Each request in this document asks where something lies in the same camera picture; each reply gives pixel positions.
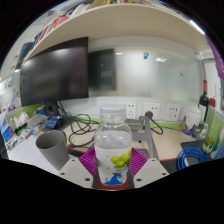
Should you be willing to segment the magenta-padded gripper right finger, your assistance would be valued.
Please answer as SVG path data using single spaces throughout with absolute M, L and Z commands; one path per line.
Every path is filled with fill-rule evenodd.
M 168 171 L 156 158 L 148 158 L 136 149 L 130 157 L 131 186 L 141 188 L 169 175 Z

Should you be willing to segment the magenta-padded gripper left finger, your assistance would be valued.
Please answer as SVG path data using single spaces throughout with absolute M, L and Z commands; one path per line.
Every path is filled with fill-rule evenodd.
M 70 158 L 58 176 L 84 188 L 92 188 L 97 171 L 95 149 L 92 148 L 79 158 Z

